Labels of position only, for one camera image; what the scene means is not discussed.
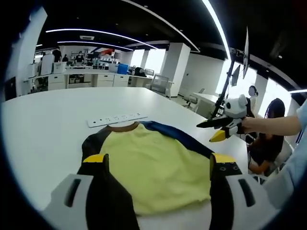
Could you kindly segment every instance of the garment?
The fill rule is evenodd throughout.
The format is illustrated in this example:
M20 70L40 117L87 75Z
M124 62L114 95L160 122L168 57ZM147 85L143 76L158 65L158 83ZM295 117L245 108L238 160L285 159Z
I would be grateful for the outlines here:
M54 62L59 62L59 61L61 61L61 56L62 56L61 51L59 51L58 49L56 49L56 50L53 50L52 54L54 55Z
M131 194L137 214L210 199L212 151L174 127L157 122L107 126L90 135L82 150L83 160L109 154L110 172Z
M292 156L283 168L283 170L290 173L294 186L298 185L307 168L307 101L304 102L296 113L304 133Z
M75 59L76 62L83 62L84 61L84 58L82 55L78 55L76 56L76 59Z
M252 159L261 165L264 161L274 162L283 147L283 136L274 135L266 139L265 134L259 134L259 140L250 146L249 154Z

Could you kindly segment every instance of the person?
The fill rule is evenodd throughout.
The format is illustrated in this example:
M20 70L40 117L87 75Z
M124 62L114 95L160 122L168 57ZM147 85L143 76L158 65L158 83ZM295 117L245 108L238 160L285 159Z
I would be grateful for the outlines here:
M53 50L52 54L54 55L54 62L60 62L62 53L59 50L59 47L57 47L55 50Z
M303 131L293 154L287 160L281 172L274 178L274 182L271 183L275 184L275 181L278 181L279 184L286 183L286 187L292 187L292 190L297 187L307 166L307 101L297 110L296 115L278 118L247 117L242 121L242 127L245 133L261 132L279 136L293 136L301 130ZM290 197L292 190L288 192L285 199Z
M254 85L251 85L248 89L248 94L250 96L250 107L253 114L255 114L255 107L257 103L258 91Z
M266 118L283 117L285 107L282 100L274 99L265 113ZM257 139L248 146L250 171L256 174L266 173L283 147L283 136L259 133Z
M67 54L64 55L64 57L63 57L63 59L62 59L62 62L68 62Z
M84 57L82 55L82 52L80 51L79 54L75 58L75 62L82 63L84 61Z

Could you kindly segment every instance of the power strip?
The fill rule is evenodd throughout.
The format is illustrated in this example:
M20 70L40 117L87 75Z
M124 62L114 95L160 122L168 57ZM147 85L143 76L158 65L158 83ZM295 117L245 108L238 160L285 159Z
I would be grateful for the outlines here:
M105 126L110 124L116 124L126 121L133 121L141 118L146 118L146 115L142 115L140 113L129 114L129 115L117 115L117 116L109 116L109 117L102 117L97 119L87 120L87 125L90 128L98 127L98 126Z

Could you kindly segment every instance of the ceiling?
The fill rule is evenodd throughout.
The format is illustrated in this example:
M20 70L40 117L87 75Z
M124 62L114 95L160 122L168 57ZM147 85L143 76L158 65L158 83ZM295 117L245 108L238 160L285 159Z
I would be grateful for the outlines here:
M201 55L224 59L226 53L210 47L223 45L215 23L201 0L133 0L158 14L190 39ZM244 49L246 27L249 31L251 55L274 65L302 88L307 88L307 3L302 0L211 0L210 1L225 32L228 45ZM57 41L80 41L80 35L95 36L100 43L127 46L136 42L107 34L80 31L45 33L46 30L82 28L107 31L149 42L167 40L184 42L195 48L179 32L169 25L132 4L121 0L96 1L75 4L71 1L53 0L43 4L48 17L41 32L40 48L53 47ZM168 48L168 44L154 45ZM133 49L149 48L137 46ZM266 71L256 62L251 66L264 77L272 77L286 89L294 87L277 74Z

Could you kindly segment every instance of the desk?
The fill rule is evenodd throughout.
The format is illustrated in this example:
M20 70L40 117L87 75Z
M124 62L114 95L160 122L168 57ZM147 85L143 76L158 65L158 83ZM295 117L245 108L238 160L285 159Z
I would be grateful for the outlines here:
M22 191L38 210L50 193L81 164L83 141L101 127L89 128L93 117L140 112L142 120L174 126L215 152L233 156L248 172L246 143L238 137L211 143L213 128L197 128L200 115L146 88L78 88L39 92L2 104L3 141L8 160ZM208 229L209 201L156 216L138 217L141 229Z
M112 80L107 80L108 84L98 84L98 87L101 87L102 85L105 87L112 87L112 86L128 86L128 78L133 78L133 87L144 87L145 84L150 83L153 78L151 77L141 77L141 76L134 76L134 75L127 75L127 74L119 74L114 73L108 70L100 70L100 69L67 69L63 73L57 73L57 74L46 74L42 76L36 76L32 78L25 79L24 82L28 83L31 80L36 80L39 78L45 78L48 77L50 83L50 79L57 78L54 83L52 83L52 86L54 86L52 89L67 89L69 88L69 75L72 74L84 74L91 78L92 84L83 84L80 83L79 85L75 85L76 87L97 87L97 82L99 81L99 75L108 75L113 76ZM121 81L120 78L124 77L126 80L122 84L113 84L114 82ZM171 90L172 84L174 84L172 81L168 82L168 89ZM26 84L27 88L25 91L30 92L31 84Z
M215 106L218 97L210 94L197 92L194 92L191 95L198 99L197 104L192 110L203 117L210 118L211 109Z

